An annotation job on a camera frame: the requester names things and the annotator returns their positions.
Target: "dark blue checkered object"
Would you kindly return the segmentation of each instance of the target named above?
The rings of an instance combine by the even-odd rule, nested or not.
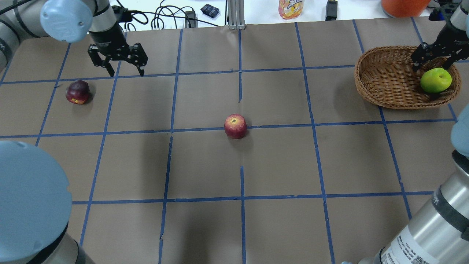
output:
[[[211,6],[209,4],[204,5],[204,7],[201,8],[200,10],[202,11],[202,13],[206,14],[207,16],[211,18],[215,18],[220,13],[220,9],[214,6]]]

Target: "silver robot arm tube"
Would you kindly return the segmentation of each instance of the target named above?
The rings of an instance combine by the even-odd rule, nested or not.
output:
[[[0,15],[0,70],[11,61],[19,45],[30,38],[46,37],[48,34],[40,22],[41,8],[47,0],[33,0]],[[116,18],[109,0],[81,0],[94,14],[90,31],[106,31],[114,26]],[[3,0],[0,8],[17,3]]]

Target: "green apple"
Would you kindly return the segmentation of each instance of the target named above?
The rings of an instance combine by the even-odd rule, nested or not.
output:
[[[440,93],[446,90],[453,79],[444,68],[434,68],[422,75],[420,86],[427,93]]]

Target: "apple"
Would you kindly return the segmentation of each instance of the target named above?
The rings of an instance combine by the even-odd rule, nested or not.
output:
[[[440,93],[446,90],[453,79],[444,68],[434,68],[426,71],[420,79],[420,86],[427,93]]]
[[[90,86],[85,81],[75,81],[68,86],[65,97],[74,104],[84,104],[90,98]]]
[[[238,140],[243,138],[248,131],[246,120],[240,114],[232,114],[225,120],[225,133],[228,137]]]

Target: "gray metal bracket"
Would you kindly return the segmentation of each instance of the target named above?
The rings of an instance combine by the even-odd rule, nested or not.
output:
[[[244,0],[228,0],[229,29],[245,29]]]

